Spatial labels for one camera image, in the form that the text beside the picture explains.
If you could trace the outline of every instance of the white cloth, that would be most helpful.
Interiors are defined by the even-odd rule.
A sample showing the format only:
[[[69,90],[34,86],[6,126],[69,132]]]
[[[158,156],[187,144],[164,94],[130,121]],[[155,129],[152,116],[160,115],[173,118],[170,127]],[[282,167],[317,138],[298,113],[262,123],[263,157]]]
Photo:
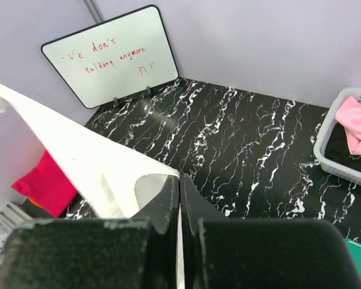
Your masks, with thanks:
[[[177,170],[0,84],[0,112],[5,111],[3,99],[20,114],[100,218],[129,218],[138,212],[135,184],[140,178],[150,176],[160,182],[143,188],[155,196],[165,181],[160,175],[179,177]]]

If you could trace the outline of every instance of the whiteboard stand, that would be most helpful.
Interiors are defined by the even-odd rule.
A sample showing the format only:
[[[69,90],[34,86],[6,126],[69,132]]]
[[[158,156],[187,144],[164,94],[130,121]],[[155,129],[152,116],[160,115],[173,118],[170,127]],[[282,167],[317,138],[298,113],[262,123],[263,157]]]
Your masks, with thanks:
[[[47,42],[42,53],[86,108],[153,96],[179,77],[154,5]]]

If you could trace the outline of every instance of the laundry basket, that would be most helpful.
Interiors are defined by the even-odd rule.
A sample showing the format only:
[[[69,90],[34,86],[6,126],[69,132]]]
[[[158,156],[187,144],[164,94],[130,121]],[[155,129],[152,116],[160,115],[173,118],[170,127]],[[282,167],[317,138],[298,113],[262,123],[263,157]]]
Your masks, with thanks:
[[[321,164],[321,168],[332,175],[339,176],[340,178],[347,179],[348,181],[355,182],[361,185],[361,172],[353,170],[349,167],[345,167],[334,161],[325,158],[325,148],[332,134],[333,128],[337,121],[335,121],[335,115],[339,107],[344,103],[349,96],[354,97],[361,104],[361,89],[348,88],[340,92],[337,99],[333,102],[332,106],[327,113],[321,129],[317,135],[317,141],[314,145],[314,156]]]

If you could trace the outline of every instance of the handwriting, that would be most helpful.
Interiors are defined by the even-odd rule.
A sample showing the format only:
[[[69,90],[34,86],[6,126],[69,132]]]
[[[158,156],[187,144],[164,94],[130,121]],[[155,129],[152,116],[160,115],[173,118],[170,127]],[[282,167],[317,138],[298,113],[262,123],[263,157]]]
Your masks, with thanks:
[[[153,69],[153,65],[155,64],[155,62],[151,62],[149,65],[150,65],[150,68]],[[141,66],[139,67],[139,72],[140,72],[140,75],[143,75],[143,74],[150,74],[146,67],[145,66]]]
[[[106,49],[107,47],[109,47],[111,44],[115,44],[115,38],[112,39],[107,39],[106,42],[103,42],[101,44],[95,44],[94,42],[92,43],[92,51],[93,52],[98,52],[100,50]]]
[[[76,55],[74,51],[72,51],[71,54],[67,54],[67,56],[68,56],[70,59],[74,59],[75,56],[79,57],[80,59],[83,58],[83,55],[82,55],[81,53],[77,53],[77,55]]]
[[[120,60],[123,60],[123,59],[130,59],[132,60],[132,57],[133,56],[136,56],[138,54],[141,54],[142,52],[146,51],[147,49],[146,48],[139,48],[137,50],[133,50],[131,52],[128,52],[126,54],[123,54],[122,56],[120,56]]]
[[[103,68],[106,68],[106,67],[114,67],[114,66],[115,66],[115,64],[114,64],[114,62],[112,60],[106,61],[106,62],[98,61],[97,63],[93,63],[93,66],[86,67],[85,71],[87,73],[92,73],[95,70],[103,69]]]

